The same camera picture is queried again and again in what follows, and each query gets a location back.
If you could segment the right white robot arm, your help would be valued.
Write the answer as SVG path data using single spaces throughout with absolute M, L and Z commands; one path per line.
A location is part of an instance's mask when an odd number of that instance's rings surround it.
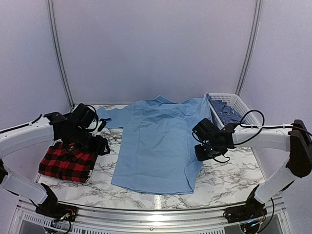
M 250 193 L 242 206 L 245 218 L 254 217 L 274 195 L 312 172 L 312 135 L 298 119 L 282 125 L 231 123 L 219 129 L 204 118 L 192 129 L 192 134 L 199 142 L 195 146 L 198 161 L 215 159 L 229 149 L 244 147 L 286 155 L 279 169 Z

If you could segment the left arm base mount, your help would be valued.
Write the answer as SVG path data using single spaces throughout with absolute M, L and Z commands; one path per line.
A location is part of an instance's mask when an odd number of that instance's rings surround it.
M 36 213 L 53 218 L 56 221 L 74 222 L 77 216 L 78 208 L 76 206 L 57 203 L 56 206 L 36 205 Z

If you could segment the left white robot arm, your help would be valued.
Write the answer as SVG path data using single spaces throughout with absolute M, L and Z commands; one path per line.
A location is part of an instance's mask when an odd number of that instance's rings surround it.
M 99 132 L 111 121 L 107 112 L 98 114 L 93 106 L 80 103 L 72 112 L 52 112 L 37 119 L 0 132 L 0 157 L 42 142 L 62 140 L 73 143 L 83 152 L 98 156 L 108 154 L 108 141 Z M 43 208 L 51 217 L 62 209 L 54 192 L 44 184 L 34 183 L 0 164 L 0 187 L 23 196 Z

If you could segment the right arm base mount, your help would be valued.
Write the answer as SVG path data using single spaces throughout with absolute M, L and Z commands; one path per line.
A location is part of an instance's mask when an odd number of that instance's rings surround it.
M 224 210 L 223 217 L 227 219 L 228 223 L 241 222 L 267 215 L 267 210 L 264 206 L 255 208 L 254 206 L 240 205 L 228 207 Z

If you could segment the light blue long sleeve shirt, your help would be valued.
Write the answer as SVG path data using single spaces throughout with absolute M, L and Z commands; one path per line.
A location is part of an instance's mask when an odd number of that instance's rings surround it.
M 195 156 L 192 129 L 211 118 L 209 94 L 182 103 L 162 96 L 97 114 L 106 128 L 122 129 L 111 183 L 135 192 L 186 195 L 195 189 L 202 162 Z

